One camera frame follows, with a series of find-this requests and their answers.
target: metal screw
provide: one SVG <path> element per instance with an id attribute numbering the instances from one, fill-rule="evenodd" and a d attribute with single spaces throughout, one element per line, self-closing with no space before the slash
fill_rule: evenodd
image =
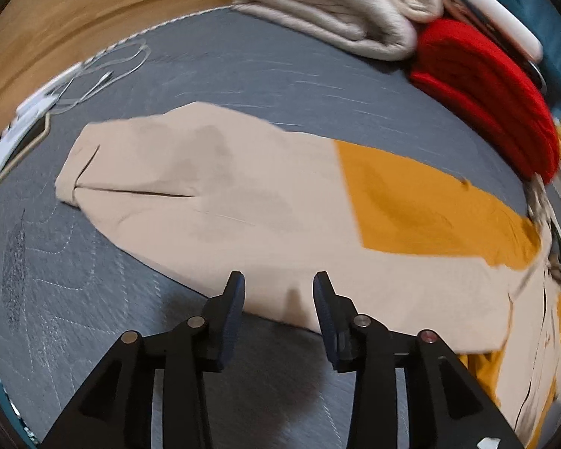
<path id="1" fill-rule="evenodd" d="M 430 329 L 425 329 L 422 332 L 420 332 L 420 337 L 424 342 L 427 342 L 429 344 L 438 341 L 438 334 Z"/>
<path id="2" fill-rule="evenodd" d="M 139 336 L 135 331 L 126 331 L 121 336 L 121 341 L 123 341 L 125 344 L 133 344 L 135 341 L 137 341 L 138 337 Z"/>
<path id="3" fill-rule="evenodd" d="M 206 320 L 200 315 L 194 315 L 187 319 L 187 326 L 193 327 L 194 329 L 203 326 L 206 323 Z"/>
<path id="4" fill-rule="evenodd" d="M 368 327 L 372 323 L 372 319 L 370 319 L 367 315 L 358 314 L 353 318 L 353 323 L 357 327 Z"/>

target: clothing pile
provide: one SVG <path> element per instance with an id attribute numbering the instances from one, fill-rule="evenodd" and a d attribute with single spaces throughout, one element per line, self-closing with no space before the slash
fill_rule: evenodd
<path id="1" fill-rule="evenodd" d="M 528 446 L 561 400 L 557 219 L 539 176 L 528 219 L 412 159 L 192 103 L 87 125 L 55 186 L 116 246 L 207 296 L 242 271 L 248 312 L 319 332 L 312 279 L 327 271 L 389 329 L 436 330 Z"/>
<path id="2" fill-rule="evenodd" d="M 443 13 L 441 0 L 234 0 L 234 7 L 386 61 L 414 53 L 416 31 L 409 19 L 426 23 Z"/>
<path id="3" fill-rule="evenodd" d="M 524 180 L 547 184 L 560 147 L 541 95 L 543 47 L 497 0 L 234 0 L 243 13 L 381 60 L 417 50 L 411 81 L 453 110 Z M 447 10 L 455 22 L 435 22 Z M 417 41 L 413 22 L 429 24 Z"/>

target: red knit fabric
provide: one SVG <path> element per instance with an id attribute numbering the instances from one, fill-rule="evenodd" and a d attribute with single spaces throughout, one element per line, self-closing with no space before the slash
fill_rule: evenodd
<path id="1" fill-rule="evenodd" d="M 549 108 L 524 71 L 474 27 L 450 19 L 420 35 L 411 82 L 452 110 L 524 179 L 549 183 L 559 140 Z"/>

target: fabric fold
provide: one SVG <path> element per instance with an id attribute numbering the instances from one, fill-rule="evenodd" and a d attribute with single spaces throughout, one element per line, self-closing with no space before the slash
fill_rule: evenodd
<path id="1" fill-rule="evenodd" d="M 438 12 L 432 4 L 440 4 L 402 0 L 402 5 L 406 1 L 412 15 L 426 20 Z M 413 25 L 392 0 L 234 0 L 234 8 L 368 58 L 401 60 L 416 47 Z"/>
<path id="2" fill-rule="evenodd" d="M 56 180 L 56 195 L 62 202 L 79 207 L 75 201 L 75 187 L 77 186 L 77 179 L 83 174 L 85 168 L 91 162 L 91 159 L 100 148 L 99 145 L 91 145 L 89 143 L 76 143 L 69 153 L 69 158 L 66 161 L 66 167 L 60 171 Z"/>

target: white cable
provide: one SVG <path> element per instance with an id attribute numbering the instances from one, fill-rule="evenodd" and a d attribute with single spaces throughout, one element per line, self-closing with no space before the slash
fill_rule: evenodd
<path id="1" fill-rule="evenodd" d="M 114 64 L 122 63 L 122 62 L 126 62 L 127 60 L 131 60 L 131 59 L 137 57 L 137 55 L 139 55 L 139 52 L 141 52 L 141 50 L 144 50 L 144 49 L 140 48 L 140 49 L 138 50 L 138 53 L 136 53 L 135 55 L 131 56 L 130 58 L 124 58 L 123 61 L 121 61 L 121 62 L 119 62 L 118 60 L 114 60 L 114 61 L 111 61 L 111 62 L 106 62 L 105 64 L 99 65 L 99 66 L 97 66 L 97 67 L 93 67 L 93 68 L 91 68 L 91 69 L 88 69 L 90 65 L 94 64 L 94 63 L 97 62 L 99 59 L 101 59 L 103 56 L 108 55 L 109 53 L 113 52 L 114 50 L 118 50 L 118 49 L 121 49 L 121 48 L 130 46 L 130 45 L 136 45 L 136 44 L 139 43 L 139 42 L 145 43 L 145 40 L 144 40 L 144 39 L 139 40 L 139 41 L 136 41 L 136 42 L 130 42 L 130 40 L 132 40 L 132 39 L 134 39 L 134 38 L 136 38 L 136 37 L 139 37 L 140 35 L 144 35 L 144 34 L 146 34 L 147 32 L 156 30 L 157 28 L 164 27 L 165 25 L 168 25 L 168 24 L 171 24 L 171 23 L 179 22 L 179 21 L 181 21 L 181 20 L 184 20 L 184 19 L 186 19 L 186 18 L 190 18 L 190 17 L 192 17 L 192 16 L 204 15 L 204 14 L 206 14 L 206 13 L 216 12 L 216 11 L 218 11 L 218 10 L 225 10 L 225 9 L 229 9 L 229 8 L 231 8 L 230 5 L 223 5 L 223 6 L 218 6 L 218 7 L 215 7 L 215 8 L 208 8 L 207 10 L 202 10 L 202 11 L 199 11 L 199 12 L 189 13 L 189 14 L 187 14 L 187 15 L 177 16 L 176 18 L 172 18 L 172 19 L 167 20 L 167 21 L 165 21 L 165 22 L 162 22 L 162 23 L 159 23 L 159 24 L 156 24 L 156 25 L 152 25 L 151 27 L 148 27 L 148 28 L 144 28 L 143 30 L 141 30 L 141 31 L 139 31 L 139 32 L 136 32 L 136 33 L 134 33 L 134 34 L 132 34 L 132 35 L 129 35 L 128 37 L 125 37 L 124 39 L 119 40 L 117 43 L 113 43 L 112 45 L 106 47 L 105 49 L 102 49 L 101 51 L 99 51 L 99 52 L 96 53 L 95 55 L 91 56 L 90 58 L 87 58 L 87 59 L 82 63 L 82 65 L 84 65 L 84 66 L 85 66 L 85 69 L 87 70 L 87 72 L 85 72 L 85 74 L 89 74 L 89 73 L 91 73 L 91 72 L 95 72 L 96 70 L 99 70 L 100 68 L 103 68 L 103 67 L 105 67 L 105 66 L 107 66 L 107 65 L 112 65 L 112 63 L 114 63 Z M 146 52 L 147 52 L 147 55 L 150 55 L 150 52 L 151 52 L 150 48 L 147 47 L 145 50 L 146 50 Z M 124 76 L 127 76 L 127 75 L 129 75 L 129 73 L 127 73 L 127 74 L 122 74 L 121 76 L 124 77 Z M 108 82 L 108 85 L 111 84 L 111 83 L 113 83 L 113 82 L 115 82 L 116 80 L 118 80 L 121 76 L 117 77 L 116 79 L 112 79 L 110 82 Z M 73 78 L 64 86 L 64 89 L 63 89 L 62 91 L 60 91 L 60 93 L 59 93 L 59 95 L 58 95 L 58 100 L 60 100 L 60 97 L 61 97 L 61 96 L 64 94 L 64 92 L 69 88 L 70 84 L 73 82 L 74 79 L 75 79 L 75 77 L 73 77 Z M 10 129 L 10 125 L 11 125 L 11 124 L 9 124 L 6 128 L 4 128 L 4 130 L 2 130 L 2 132 L 0 133 L 0 139 L 2 139 L 2 137 L 4 136 L 4 134 Z"/>
<path id="2" fill-rule="evenodd" d="M 103 57 L 104 55 L 109 54 L 110 52 L 112 52 L 112 51 L 115 50 L 115 49 L 111 49 L 111 50 L 109 50 L 108 52 L 105 52 L 104 54 L 100 55 L 100 56 L 96 59 L 96 61 L 97 61 L 99 58 Z M 130 58 L 127 57 L 127 58 L 124 58 L 124 59 L 116 59 L 116 60 L 114 60 L 114 61 L 109 61 L 109 62 L 106 62 L 106 63 L 104 63 L 104 64 L 102 64 L 102 65 L 99 65 L 99 66 L 96 67 L 96 68 L 89 69 L 89 70 L 87 70 L 87 71 L 82 71 L 82 72 L 81 72 L 80 74 L 78 74 L 76 77 L 79 77 L 79 76 L 84 75 L 84 74 L 90 74 L 90 73 L 95 72 L 96 70 L 98 70 L 98 69 L 100 69 L 100 68 L 104 68 L 104 67 L 107 67 L 107 66 L 109 66 L 109 65 L 119 64 L 119 63 L 121 63 L 121 62 L 127 62 L 127 61 L 131 60 L 132 58 L 135 58 L 137 55 L 139 55 L 139 52 L 141 52 L 141 51 L 145 51 L 145 55 L 144 55 L 144 58 L 142 59 L 142 61 L 141 61 L 138 65 L 136 65 L 136 66 L 133 67 L 132 69 L 130 69 L 130 70 L 124 72 L 124 73 L 121 74 L 120 76 L 115 77 L 114 79 L 108 80 L 108 77 L 106 77 L 106 76 L 109 76 L 109 74 L 108 74 L 108 73 L 104 74 L 104 75 L 100 78 L 100 80 L 97 82 L 97 84 L 94 85 L 93 88 L 91 88 L 91 89 L 90 89 L 88 92 L 86 92 L 83 96 L 81 96 L 80 98 L 74 100 L 74 101 L 73 101 L 71 104 L 69 104 L 68 106 L 62 107 L 62 108 L 60 108 L 60 109 L 53 109 L 52 111 L 50 111 L 50 114 L 51 114 L 51 115 L 60 115 L 61 113 L 64 113 L 64 112 L 66 112 L 66 111 L 69 111 L 70 109 L 73 109 L 75 106 L 77 106 L 77 104 L 81 104 L 81 103 L 83 103 L 84 101 L 87 101 L 88 99 L 90 99 L 91 97 L 94 97 L 98 92 L 104 90 L 104 89 L 107 88 L 109 85 L 114 84 L 115 82 L 117 82 L 117 80 L 120 80 L 120 79 L 123 79 L 123 77 L 129 76 L 129 74 L 131 74 L 131 73 L 135 72 L 136 70 L 138 70 L 138 68 L 141 67 L 141 66 L 144 64 L 145 61 L 147 61 L 147 59 L 148 59 L 148 57 L 150 56 L 150 54 L 151 54 L 152 51 L 151 51 L 150 47 L 149 47 L 149 46 L 145 43 L 145 41 L 144 41 L 144 43 L 141 44 L 141 47 L 139 48 L 138 52 L 136 52 L 135 55 L 133 55 L 133 56 L 130 57 Z M 71 80 L 69 81 L 69 83 L 65 86 L 64 90 L 60 93 L 59 98 L 60 98 L 60 96 L 62 96 L 62 95 L 64 94 L 64 92 L 66 91 L 66 89 L 68 88 L 68 86 L 70 85 L 70 83 L 73 81 L 73 79 L 71 79 Z"/>

